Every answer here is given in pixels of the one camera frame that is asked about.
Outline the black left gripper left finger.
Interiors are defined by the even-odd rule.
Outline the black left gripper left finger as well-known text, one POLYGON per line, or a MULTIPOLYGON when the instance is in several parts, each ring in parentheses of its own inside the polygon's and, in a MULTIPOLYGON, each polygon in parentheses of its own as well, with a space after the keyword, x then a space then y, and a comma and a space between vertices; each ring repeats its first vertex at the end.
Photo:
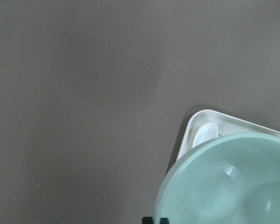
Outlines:
POLYGON ((154 224, 154 220, 152 217, 143 217, 142 224, 154 224))

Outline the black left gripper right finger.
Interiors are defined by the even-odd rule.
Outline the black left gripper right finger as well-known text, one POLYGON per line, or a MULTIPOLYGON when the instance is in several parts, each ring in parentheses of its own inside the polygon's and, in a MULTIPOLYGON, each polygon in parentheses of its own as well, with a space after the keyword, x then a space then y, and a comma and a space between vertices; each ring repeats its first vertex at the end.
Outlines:
POLYGON ((166 217, 161 217, 159 224, 169 224, 169 219, 166 217))

